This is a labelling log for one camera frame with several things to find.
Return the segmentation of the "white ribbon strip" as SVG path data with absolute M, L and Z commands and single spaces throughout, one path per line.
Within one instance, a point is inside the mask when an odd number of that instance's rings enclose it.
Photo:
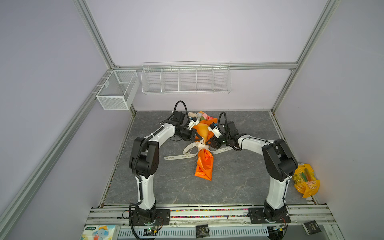
M 211 151 L 209 149 L 208 145 L 206 145 L 202 141 L 200 141 L 200 142 L 191 143 L 188 146 L 186 146 L 183 150 L 182 155 L 167 156 L 167 157 L 164 157 L 164 159 L 166 161 L 190 159 L 190 158 L 196 157 L 198 155 L 198 153 L 200 152 L 200 150 L 208 150 L 212 155 L 217 155 L 217 154 L 221 154 L 221 153 L 224 153 L 227 151 L 231 151 L 233 149 L 231 147 L 224 147 L 224 148 L 219 148 L 218 150 Z

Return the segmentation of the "red pink fake rose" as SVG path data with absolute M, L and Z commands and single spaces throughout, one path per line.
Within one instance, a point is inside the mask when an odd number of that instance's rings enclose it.
M 210 120 L 213 120 L 213 119 L 214 119 L 213 117 L 211 117 L 211 116 L 209 116 L 209 115 L 207 115 L 207 114 L 205 114 L 205 113 L 202 114 L 202 117 L 203 117 L 206 121 L 210 121 Z

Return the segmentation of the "orange wrapping paper sheet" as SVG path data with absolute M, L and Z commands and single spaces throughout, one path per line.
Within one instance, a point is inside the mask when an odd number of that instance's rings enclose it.
M 201 114 L 199 118 L 200 122 L 197 126 L 194 127 L 194 129 L 197 129 L 198 134 L 200 135 L 200 137 L 203 138 L 200 141 L 206 144 L 208 137 L 213 136 L 212 133 L 209 133 L 208 126 L 211 123 L 217 123 L 218 119 L 214 118 L 213 120 L 206 121 L 202 117 L 203 113 L 204 112 L 200 111 L 197 114 L 198 116 Z M 208 150 L 200 150 L 200 152 L 198 153 L 197 168 L 196 168 L 195 176 L 211 181 L 212 175 L 213 175 L 213 163 L 214 163 L 213 155 Z

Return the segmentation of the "cream fake rose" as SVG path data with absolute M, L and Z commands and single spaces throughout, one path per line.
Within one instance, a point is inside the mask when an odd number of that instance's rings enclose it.
M 189 113 L 188 113 L 188 116 L 189 116 L 190 118 L 196 118 L 196 117 L 197 117 L 197 114 L 196 114 L 196 113 L 193 113 L 193 112 L 189 112 Z

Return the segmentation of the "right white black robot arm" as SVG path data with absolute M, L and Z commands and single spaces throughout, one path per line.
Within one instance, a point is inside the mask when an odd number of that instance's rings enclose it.
M 264 157 L 270 186 L 262 214 L 269 221 L 288 217 L 287 188 L 299 166 L 288 144 L 283 139 L 264 140 L 240 134 L 232 121 L 224 124 L 223 130 L 215 123 L 209 125 L 208 130 L 214 136 L 207 140 L 207 145 L 214 149 L 226 145 L 235 151 L 248 150 Z

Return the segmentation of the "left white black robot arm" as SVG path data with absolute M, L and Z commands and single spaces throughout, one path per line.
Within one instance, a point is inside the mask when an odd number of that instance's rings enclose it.
M 174 111 L 154 132 L 134 140 L 130 168 L 138 186 L 138 202 L 135 204 L 137 209 L 147 212 L 156 209 L 154 174 L 160 162 L 160 147 L 174 136 L 184 141 L 193 140 L 198 136 L 194 126 L 199 122 L 196 117 L 191 118 Z

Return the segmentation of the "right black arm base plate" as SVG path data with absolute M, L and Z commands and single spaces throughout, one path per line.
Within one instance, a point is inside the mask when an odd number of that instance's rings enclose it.
M 288 209 L 282 207 L 274 210 L 267 207 L 249 208 L 247 216 L 252 224 L 289 224 L 291 218 Z

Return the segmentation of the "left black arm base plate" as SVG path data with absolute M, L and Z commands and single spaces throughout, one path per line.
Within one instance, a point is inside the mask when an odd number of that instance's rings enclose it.
M 132 210 L 130 221 L 133 226 L 163 225 L 168 226 L 171 219 L 170 209 Z

